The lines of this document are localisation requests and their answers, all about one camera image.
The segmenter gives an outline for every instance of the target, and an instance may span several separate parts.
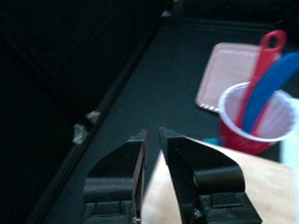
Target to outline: red plastic cup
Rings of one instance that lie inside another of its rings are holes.
[[[235,151],[257,155],[293,131],[295,110],[290,102],[291,96],[282,90],[275,91],[257,130],[258,136],[249,134],[235,125],[247,86],[249,83],[242,83],[230,87],[219,98],[221,144]]]

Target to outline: blue utensil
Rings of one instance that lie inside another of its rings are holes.
[[[247,101],[243,118],[243,130],[255,133],[262,121],[263,110],[274,92],[286,84],[299,70],[299,52],[286,53],[269,68]]]

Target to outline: blue object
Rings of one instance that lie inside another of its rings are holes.
[[[254,130],[261,112],[274,92],[286,84],[298,70],[299,52],[290,52],[266,71],[247,101],[242,125],[247,133],[251,133]]]
[[[221,139],[219,138],[205,138],[203,139],[203,142],[205,143],[209,143],[209,144],[217,144],[217,145],[221,145]]]

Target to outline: red utensil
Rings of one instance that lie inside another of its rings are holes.
[[[282,52],[283,47],[286,45],[286,32],[282,30],[271,31],[261,39],[259,45],[261,45],[261,52],[257,59],[255,72],[250,79],[247,91],[245,93],[243,101],[239,106],[238,119],[235,121],[235,124],[239,128],[242,128],[245,112],[249,105],[249,98],[251,96],[253,90],[262,76],[265,75],[267,69],[271,67],[271,65],[277,61],[279,57],[279,53]]]

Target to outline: wooden surface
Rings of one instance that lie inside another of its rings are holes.
[[[295,224],[295,181],[291,168],[261,157],[207,145],[238,162],[245,172],[247,196],[263,223]],[[158,158],[145,195],[143,224],[182,224],[163,153]]]

